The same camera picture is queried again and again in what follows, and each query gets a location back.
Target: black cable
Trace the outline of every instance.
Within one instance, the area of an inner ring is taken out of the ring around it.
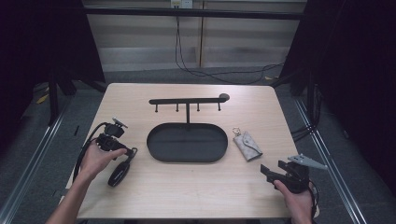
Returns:
[[[315,87],[315,102],[314,102],[314,117],[312,122],[305,127],[302,127],[298,130],[295,130],[291,132],[291,135],[293,137],[293,141],[296,143],[312,133],[317,127],[320,119],[320,111],[321,111],[321,103],[322,103],[322,95],[320,91],[318,90],[318,86]]]
[[[107,125],[107,124],[109,124],[109,123],[107,123],[107,122],[100,123],[100,124],[91,132],[90,137],[88,137],[88,139],[87,139],[87,141],[85,142],[84,146],[81,148],[81,151],[79,152],[78,159],[77,159],[77,162],[76,162],[76,165],[75,165],[75,169],[74,169],[74,172],[73,172],[73,182],[76,180],[76,177],[77,177],[77,175],[78,175],[79,167],[80,167],[80,165],[81,165],[81,163],[82,163],[82,159],[84,158],[85,153],[87,152],[87,149],[88,149],[88,147],[90,146],[91,142],[94,140],[94,139],[92,139],[92,138],[93,138],[93,135],[98,131],[98,129],[99,129],[100,127],[102,127],[102,126],[104,126],[104,125]]]
[[[314,186],[314,188],[316,189],[317,192],[317,197],[315,197],[314,191],[311,188],[308,188],[309,193],[311,194],[311,198],[312,198],[312,211],[311,211],[311,216],[312,219],[315,216],[315,213],[317,212],[318,209],[318,201],[319,201],[319,192],[318,192],[318,187],[315,185],[315,183],[310,180],[310,183],[312,183],[312,185]]]
[[[180,54],[180,59],[181,59],[181,62],[183,64],[183,67],[178,63],[178,60],[177,60],[177,48],[178,48],[178,51],[179,51],[179,54]],[[255,71],[220,72],[220,73],[213,73],[213,74],[208,74],[208,73],[201,72],[201,71],[196,71],[196,70],[190,70],[189,68],[187,68],[186,64],[184,63],[184,58],[183,58],[183,53],[182,53],[182,46],[181,46],[181,38],[180,38],[179,17],[177,17],[177,41],[176,41],[176,46],[175,46],[175,61],[176,61],[177,67],[179,69],[181,69],[182,71],[188,72],[189,74],[191,74],[193,76],[196,76],[196,77],[212,77],[212,78],[214,78],[216,80],[219,80],[219,81],[222,81],[222,82],[226,82],[226,83],[229,83],[229,84],[234,84],[234,85],[249,85],[249,84],[253,84],[253,83],[259,82],[263,78],[263,72],[264,71],[268,71],[268,70],[273,69],[273,68],[278,67],[278,66],[283,66],[283,64],[284,64],[284,63],[268,64],[268,65],[265,65],[262,69],[255,70]],[[250,81],[250,82],[246,82],[246,83],[231,82],[231,81],[216,77],[216,76],[219,76],[219,75],[227,75],[227,74],[254,74],[254,73],[261,73],[261,75],[258,78],[256,78],[255,80]]]

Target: black object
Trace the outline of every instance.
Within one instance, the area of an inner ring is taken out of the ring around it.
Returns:
[[[286,171],[281,175],[270,171],[266,166],[261,166],[261,172],[267,176],[267,181],[274,184],[275,180],[281,181],[292,193],[298,194],[309,188],[309,168],[293,161],[285,163],[279,161],[278,166]]]
[[[98,144],[98,146],[104,151],[113,151],[121,148],[126,148],[127,152],[125,153],[125,155],[128,156],[128,159],[126,161],[123,161],[117,166],[116,170],[108,179],[107,184],[111,187],[116,187],[122,181],[122,179],[128,174],[130,168],[130,162],[136,155],[137,148],[133,147],[132,149],[129,149],[127,146],[117,141],[116,137],[120,138],[124,134],[124,130],[122,129],[122,127],[125,128],[128,127],[117,119],[113,119],[113,120],[115,122],[114,124],[104,122],[99,124],[92,131],[90,137],[88,138],[88,140],[82,147],[81,152],[79,153],[78,160],[76,162],[76,166],[73,173],[73,181],[75,181],[78,175],[79,167],[81,165],[82,159],[84,158],[88,147],[90,146],[91,142],[94,140],[92,139],[93,135],[101,126],[105,126],[105,130],[103,133],[100,133],[99,137],[96,139],[96,143]]]
[[[208,123],[163,123],[148,134],[148,151],[166,162],[214,162],[228,146],[227,134]]]
[[[120,163],[113,171],[113,174],[111,174],[110,178],[107,181],[107,184],[111,187],[116,187],[128,174],[129,167],[131,167],[131,163],[129,163],[128,161],[123,161],[122,163]]]

